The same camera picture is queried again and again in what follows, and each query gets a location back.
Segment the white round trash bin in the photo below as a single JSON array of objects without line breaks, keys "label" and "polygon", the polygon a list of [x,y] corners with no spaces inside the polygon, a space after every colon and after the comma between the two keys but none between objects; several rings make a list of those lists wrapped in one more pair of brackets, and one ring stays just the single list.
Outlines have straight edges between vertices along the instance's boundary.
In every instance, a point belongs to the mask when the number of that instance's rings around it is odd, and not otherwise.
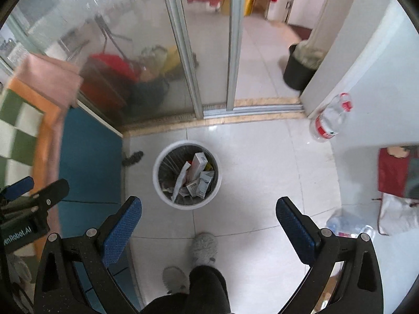
[{"label": "white round trash bin", "polygon": [[222,167],[215,152],[202,143],[181,140],[169,145],[153,167],[153,185],[169,206],[191,211],[206,206],[217,195]]}]

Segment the blue cabinet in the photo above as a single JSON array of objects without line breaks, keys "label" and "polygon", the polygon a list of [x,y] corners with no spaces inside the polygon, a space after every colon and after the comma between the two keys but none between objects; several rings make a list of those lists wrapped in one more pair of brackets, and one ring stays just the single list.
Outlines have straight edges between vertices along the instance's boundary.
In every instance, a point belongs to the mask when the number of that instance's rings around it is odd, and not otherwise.
[{"label": "blue cabinet", "polygon": [[58,203],[61,237],[78,237],[98,228],[122,202],[122,138],[87,111],[65,117],[59,177],[69,194]]}]

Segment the green white checkered tablecloth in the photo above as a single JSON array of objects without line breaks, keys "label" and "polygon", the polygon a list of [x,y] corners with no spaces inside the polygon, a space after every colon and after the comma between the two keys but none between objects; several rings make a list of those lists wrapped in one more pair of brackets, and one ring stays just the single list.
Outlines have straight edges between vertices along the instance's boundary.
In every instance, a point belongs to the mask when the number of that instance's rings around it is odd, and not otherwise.
[{"label": "green white checkered tablecloth", "polygon": [[44,113],[11,89],[1,94],[1,187],[30,176]]}]

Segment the white paper bag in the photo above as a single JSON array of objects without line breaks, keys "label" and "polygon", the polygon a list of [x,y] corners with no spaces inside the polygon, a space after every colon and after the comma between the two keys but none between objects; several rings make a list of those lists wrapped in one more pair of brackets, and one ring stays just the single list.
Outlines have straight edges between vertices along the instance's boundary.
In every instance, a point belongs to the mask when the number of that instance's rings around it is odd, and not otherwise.
[{"label": "white paper bag", "polygon": [[418,229],[418,200],[382,194],[378,215],[381,235],[397,235]]}]

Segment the dark rag on floor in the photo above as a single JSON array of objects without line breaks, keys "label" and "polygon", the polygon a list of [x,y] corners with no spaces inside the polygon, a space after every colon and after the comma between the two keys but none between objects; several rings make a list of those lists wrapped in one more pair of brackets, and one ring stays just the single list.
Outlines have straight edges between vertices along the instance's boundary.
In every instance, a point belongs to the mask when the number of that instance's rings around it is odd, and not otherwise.
[{"label": "dark rag on floor", "polygon": [[144,153],[142,151],[134,152],[131,156],[125,157],[122,160],[122,166],[123,167],[131,167],[141,161],[143,158]]}]

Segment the pink cloth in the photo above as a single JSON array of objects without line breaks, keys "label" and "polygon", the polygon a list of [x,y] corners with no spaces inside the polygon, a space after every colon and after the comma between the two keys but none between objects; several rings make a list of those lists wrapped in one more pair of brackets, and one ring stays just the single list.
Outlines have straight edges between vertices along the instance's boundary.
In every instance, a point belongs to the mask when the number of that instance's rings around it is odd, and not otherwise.
[{"label": "pink cloth", "polygon": [[72,63],[30,53],[14,70],[14,75],[62,109],[78,107],[83,78]]}]

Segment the left grey slipper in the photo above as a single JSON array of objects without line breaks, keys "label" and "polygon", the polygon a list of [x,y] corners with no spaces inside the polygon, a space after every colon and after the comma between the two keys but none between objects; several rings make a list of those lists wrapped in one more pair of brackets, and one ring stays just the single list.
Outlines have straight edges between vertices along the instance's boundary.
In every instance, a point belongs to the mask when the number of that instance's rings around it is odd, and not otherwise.
[{"label": "left grey slipper", "polygon": [[189,293],[189,280],[186,274],[178,267],[166,267],[162,273],[163,284],[167,294]]}]

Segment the red bag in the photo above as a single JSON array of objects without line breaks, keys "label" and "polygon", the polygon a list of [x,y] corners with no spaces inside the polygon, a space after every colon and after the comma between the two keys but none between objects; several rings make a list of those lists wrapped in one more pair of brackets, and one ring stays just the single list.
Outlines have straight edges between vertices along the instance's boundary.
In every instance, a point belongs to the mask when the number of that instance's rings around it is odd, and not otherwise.
[{"label": "red bag", "polygon": [[418,145],[381,148],[378,153],[378,190],[418,200]]}]

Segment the red bucket behind glass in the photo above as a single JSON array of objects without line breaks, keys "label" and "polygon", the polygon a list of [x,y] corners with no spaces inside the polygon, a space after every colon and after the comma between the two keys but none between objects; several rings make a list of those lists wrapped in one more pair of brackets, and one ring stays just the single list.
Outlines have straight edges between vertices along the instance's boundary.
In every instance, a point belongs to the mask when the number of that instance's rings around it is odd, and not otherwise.
[{"label": "red bucket behind glass", "polygon": [[87,58],[80,76],[80,91],[103,114],[111,114],[128,105],[141,70],[118,55],[96,53]]}]

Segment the crumpled white wrapper in bin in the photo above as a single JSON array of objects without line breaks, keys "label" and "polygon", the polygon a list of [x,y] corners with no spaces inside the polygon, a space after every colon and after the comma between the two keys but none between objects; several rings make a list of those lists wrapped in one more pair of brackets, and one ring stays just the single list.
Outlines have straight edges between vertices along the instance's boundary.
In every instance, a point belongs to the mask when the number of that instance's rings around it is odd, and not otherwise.
[{"label": "crumpled white wrapper in bin", "polygon": [[188,169],[190,168],[190,166],[191,166],[191,164],[189,162],[186,162],[183,165],[183,168],[181,169],[181,171],[178,175],[178,178],[176,179],[176,182],[175,182],[175,186],[174,186],[174,189],[173,189],[173,194],[171,196],[171,201],[172,202],[176,201],[176,199],[178,197],[178,194],[180,192],[180,189],[182,188],[183,184],[186,181],[187,174],[188,174]]}]

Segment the right grey slipper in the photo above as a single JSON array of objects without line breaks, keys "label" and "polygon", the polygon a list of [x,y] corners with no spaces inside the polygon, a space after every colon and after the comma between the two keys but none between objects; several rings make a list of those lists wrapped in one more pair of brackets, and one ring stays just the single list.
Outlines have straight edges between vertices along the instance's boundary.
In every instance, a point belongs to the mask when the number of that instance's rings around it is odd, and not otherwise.
[{"label": "right grey slipper", "polygon": [[200,233],[192,241],[190,256],[193,267],[213,267],[217,258],[217,238],[210,233]]}]

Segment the white carton in bin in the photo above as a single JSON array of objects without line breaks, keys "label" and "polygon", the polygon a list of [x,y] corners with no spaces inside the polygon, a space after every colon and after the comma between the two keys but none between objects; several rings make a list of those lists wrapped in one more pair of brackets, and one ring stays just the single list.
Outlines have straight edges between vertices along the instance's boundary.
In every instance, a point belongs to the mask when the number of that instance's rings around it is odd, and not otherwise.
[{"label": "white carton in bin", "polygon": [[195,153],[192,164],[189,171],[189,178],[190,181],[196,180],[200,173],[205,169],[207,165],[207,158],[204,152],[197,152]]}]

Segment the clear plastic water bottle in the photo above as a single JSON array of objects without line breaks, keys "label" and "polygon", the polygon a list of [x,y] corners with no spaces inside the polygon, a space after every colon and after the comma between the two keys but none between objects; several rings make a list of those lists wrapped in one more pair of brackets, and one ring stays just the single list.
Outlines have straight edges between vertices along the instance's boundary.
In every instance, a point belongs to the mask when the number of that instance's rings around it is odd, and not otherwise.
[{"label": "clear plastic water bottle", "polygon": [[336,95],[310,122],[310,132],[320,142],[334,138],[346,124],[353,109],[348,93]]}]

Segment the yellow bag behind glass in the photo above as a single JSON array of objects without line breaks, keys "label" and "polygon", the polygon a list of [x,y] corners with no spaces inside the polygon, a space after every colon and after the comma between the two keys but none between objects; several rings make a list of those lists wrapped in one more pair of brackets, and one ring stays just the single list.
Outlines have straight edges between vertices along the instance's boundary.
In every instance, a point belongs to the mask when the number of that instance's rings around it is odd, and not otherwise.
[{"label": "yellow bag behind glass", "polygon": [[183,66],[176,46],[171,46],[167,49],[167,56],[161,68],[161,74],[173,79],[182,76]]}]

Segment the sliding glass door frame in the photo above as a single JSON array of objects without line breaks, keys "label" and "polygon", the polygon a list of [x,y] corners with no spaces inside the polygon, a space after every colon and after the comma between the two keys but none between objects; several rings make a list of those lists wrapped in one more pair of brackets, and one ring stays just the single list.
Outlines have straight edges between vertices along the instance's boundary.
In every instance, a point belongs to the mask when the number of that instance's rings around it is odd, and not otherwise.
[{"label": "sliding glass door frame", "polygon": [[195,116],[232,111],[244,0],[165,0]]}]

